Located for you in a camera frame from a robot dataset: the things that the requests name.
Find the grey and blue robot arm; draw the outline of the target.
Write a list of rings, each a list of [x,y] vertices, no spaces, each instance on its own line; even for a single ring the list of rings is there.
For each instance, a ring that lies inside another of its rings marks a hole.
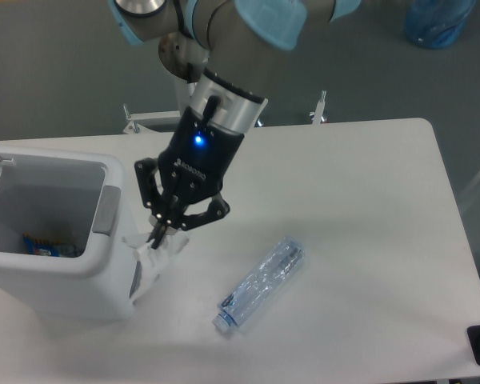
[[[134,166],[153,219],[148,243],[158,248],[171,230],[191,230],[229,213],[224,175],[302,29],[350,14],[358,2],[112,1],[109,7],[132,44],[174,34],[198,50],[176,53],[195,88],[168,147]]]

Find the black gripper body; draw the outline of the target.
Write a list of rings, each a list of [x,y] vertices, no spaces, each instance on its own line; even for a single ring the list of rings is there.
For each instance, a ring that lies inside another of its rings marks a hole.
[[[243,139],[243,134],[203,125],[186,108],[168,147],[157,158],[162,196],[196,204],[218,194]]]

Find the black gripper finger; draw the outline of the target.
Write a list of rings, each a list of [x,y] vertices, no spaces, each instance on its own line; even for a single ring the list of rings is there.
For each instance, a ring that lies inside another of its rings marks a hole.
[[[185,210],[174,204],[167,213],[155,217],[155,248],[159,248],[169,228],[188,231],[223,219],[230,212],[230,206],[220,193],[213,196],[204,212],[198,214],[185,214]]]
[[[158,171],[156,158],[144,158],[136,161],[134,170],[138,182],[142,204],[150,209],[154,217],[153,230],[148,237],[152,248],[159,248],[167,231],[166,213],[168,203],[162,199],[158,190],[155,175]]]

